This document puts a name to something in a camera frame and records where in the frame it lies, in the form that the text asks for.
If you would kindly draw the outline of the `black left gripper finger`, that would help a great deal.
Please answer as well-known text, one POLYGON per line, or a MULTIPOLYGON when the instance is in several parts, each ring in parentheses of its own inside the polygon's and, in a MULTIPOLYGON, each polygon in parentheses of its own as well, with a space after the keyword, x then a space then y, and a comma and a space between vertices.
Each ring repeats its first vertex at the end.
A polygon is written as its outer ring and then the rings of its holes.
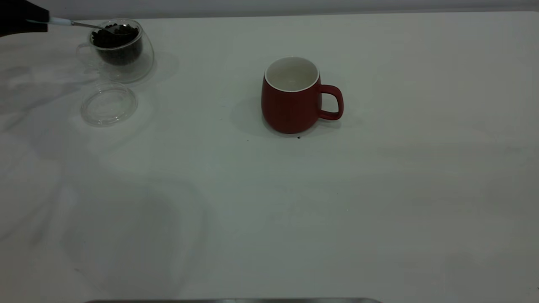
POLYGON ((40 32, 48 32, 48 24, 28 21, 0 21, 0 37, 40 32))
POLYGON ((2 18, 23 20, 48 20, 50 13, 28 0, 1 0, 0 15, 2 18))

